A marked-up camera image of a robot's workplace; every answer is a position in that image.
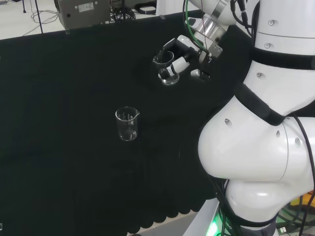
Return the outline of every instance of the green light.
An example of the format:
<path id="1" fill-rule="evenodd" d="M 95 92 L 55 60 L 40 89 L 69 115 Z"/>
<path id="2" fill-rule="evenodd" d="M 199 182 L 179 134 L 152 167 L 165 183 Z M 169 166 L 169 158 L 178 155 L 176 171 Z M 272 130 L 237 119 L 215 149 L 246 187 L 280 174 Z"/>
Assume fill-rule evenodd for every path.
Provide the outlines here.
<path id="1" fill-rule="evenodd" d="M 218 227 L 217 227 L 216 222 L 214 221 L 209 226 L 206 236 L 216 236 L 217 231 L 218 231 Z"/>

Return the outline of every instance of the table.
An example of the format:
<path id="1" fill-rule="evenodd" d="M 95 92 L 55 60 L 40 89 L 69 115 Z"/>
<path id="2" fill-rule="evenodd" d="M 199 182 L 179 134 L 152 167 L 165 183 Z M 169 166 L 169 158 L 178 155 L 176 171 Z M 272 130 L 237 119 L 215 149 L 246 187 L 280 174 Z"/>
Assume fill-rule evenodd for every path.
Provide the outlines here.
<path id="1" fill-rule="evenodd" d="M 152 58 L 180 34 L 174 14 L 0 41 L 6 236 L 125 236 L 215 197 L 198 137 L 244 80 L 251 40 L 230 27 L 211 83 L 186 74 L 166 88 Z M 117 134 L 121 106 L 141 113 L 131 143 Z"/>

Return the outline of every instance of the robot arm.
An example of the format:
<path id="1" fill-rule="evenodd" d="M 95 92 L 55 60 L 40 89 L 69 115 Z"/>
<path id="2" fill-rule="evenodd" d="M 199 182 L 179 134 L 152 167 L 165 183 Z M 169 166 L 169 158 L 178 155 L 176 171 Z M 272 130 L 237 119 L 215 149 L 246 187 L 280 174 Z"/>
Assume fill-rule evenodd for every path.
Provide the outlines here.
<path id="1" fill-rule="evenodd" d="M 229 2 L 229 0 L 191 0 L 192 4 L 202 9 L 206 14 L 202 19 L 189 18 L 187 21 L 187 25 L 191 25 L 195 30 L 193 35 L 195 40 L 180 35 L 177 39 L 165 44 L 160 53 L 154 58 L 153 62 L 159 69 L 158 77 L 164 85 L 176 84 L 180 73 L 189 68 L 191 60 L 200 63 L 199 69 L 191 71 L 191 77 L 203 82 L 210 80 L 208 63 L 220 56 L 223 49 L 218 43 L 228 26 L 236 24 Z M 235 14 L 241 14 L 238 7 L 236 7 Z M 205 50 L 200 48 L 195 41 L 200 42 Z M 174 55 L 174 60 L 167 62 L 161 60 L 165 56 L 164 54 L 177 52 L 178 48 L 181 52 L 183 50 L 187 54 Z"/>
<path id="2" fill-rule="evenodd" d="M 219 47 L 216 36 L 221 35 L 214 29 L 237 23 L 229 0 L 190 1 L 206 13 L 193 27 L 194 36 L 207 45 L 210 54 L 201 52 L 190 39 L 186 38 L 184 45 L 203 63 L 219 56 L 211 53 L 211 47 Z M 249 1 L 249 21 L 255 2 Z M 254 60 L 244 85 L 280 116 L 315 100 L 315 60 L 308 66 L 295 62 L 314 58 L 314 12 L 314 0 L 260 0 L 255 48 L 261 58 L 264 54 L 269 60 Z M 166 68 L 168 74 L 179 75 L 189 67 L 189 59 L 183 55 L 171 62 Z M 273 220 L 289 201 L 314 188 L 306 139 L 297 122 L 289 118 L 271 125 L 262 117 L 235 96 L 204 127 L 198 147 L 207 173 L 230 180 L 226 199 L 235 215 L 256 223 Z M 301 122 L 315 150 L 315 118 L 301 118 Z M 263 228 L 243 227 L 243 231 L 259 232 Z"/>

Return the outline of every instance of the white floor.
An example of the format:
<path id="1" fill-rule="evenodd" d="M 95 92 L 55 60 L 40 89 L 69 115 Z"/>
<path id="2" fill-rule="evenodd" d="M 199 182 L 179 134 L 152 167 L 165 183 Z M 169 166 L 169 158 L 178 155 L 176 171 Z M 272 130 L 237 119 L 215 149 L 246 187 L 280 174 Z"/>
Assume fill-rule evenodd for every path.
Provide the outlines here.
<path id="1" fill-rule="evenodd" d="M 37 0 L 39 10 L 57 11 L 53 0 Z M 20 37 L 23 35 L 39 34 L 40 27 L 31 18 L 32 11 L 36 12 L 35 0 L 25 0 L 25 10 L 23 13 L 22 1 L 0 5 L 0 40 L 6 38 Z M 150 15 L 136 14 L 137 19 L 152 17 Z M 49 22 L 56 18 L 54 14 L 42 12 L 40 14 L 42 22 Z M 54 22 L 43 24 L 43 32 L 54 32 L 64 30 L 59 19 Z"/>

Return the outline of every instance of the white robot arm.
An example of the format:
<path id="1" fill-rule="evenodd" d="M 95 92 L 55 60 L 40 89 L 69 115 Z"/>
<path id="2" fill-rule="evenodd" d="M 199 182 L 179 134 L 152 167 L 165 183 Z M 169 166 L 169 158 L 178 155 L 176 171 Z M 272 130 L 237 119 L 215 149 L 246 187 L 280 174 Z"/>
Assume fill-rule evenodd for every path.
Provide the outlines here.
<path id="1" fill-rule="evenodd" d="M 225 29 L 236 20 L 229 0 L 190 1 L 206 13 L 201 25 L 194 27 L 194 36 L 209 50 L 208 57 L 199 53 L 202 63 L 218 47 L 214 38 L 221 34 L 215 29 Z M 204 169 L 213 177 L 230 180 L 226 200 L 245 221 L 270 223 L 288 202 L 314 189 L 310 150 L 315 151 L 315 118 L 300 118 L 309 149 L 296 120 L 286 118 L 315 100 L 314 22 L 314 0 L 260 0 L 253 35 L 256 56 L 242 89 L 200 135 L 198 151 Z M 189 66 L 185 62 L 179 70 L 173 62 L 168 72 L 180 73 Z M 242 232 L 266 236 L 274 233 L 272 227 L 243 226 Z"/>

